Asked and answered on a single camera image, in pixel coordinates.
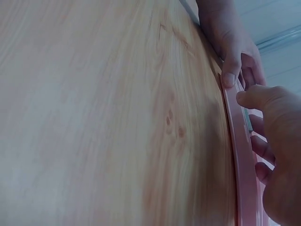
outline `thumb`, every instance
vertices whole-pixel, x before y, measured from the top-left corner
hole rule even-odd
[[[295,100],[293,96],[283,87],[265,87],[261,85],[253,85],[246,92],[237,93],[236,99],[239,105],[248,109],[257,109],[264,111],[264,107],[282,97]]]
[[[241,51],[239,48],[229,49],[222,66],[222,81],[226,88],[235,84],[241,70]]]

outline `hand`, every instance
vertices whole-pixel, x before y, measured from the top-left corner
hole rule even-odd
[[[275,166],[255,166],[258,179],[266,185],[263,206],[267,214],[282,225],[301,225],[301,98],[287,90],[255,85],[239,92],[243,107],[258,109],[263,119],[251,116],[253,129],[266,137],[251,137],[260,157]]]
[[[197,2],[201,26],[216,53],[224,60],[224,87],[231,88],[241,71],[239,80],[244,88],[255,84],[266,85],[258,48],[244,29],[235,6],[228,4],[214,8],[213,4],[203,3],[205,1]]]

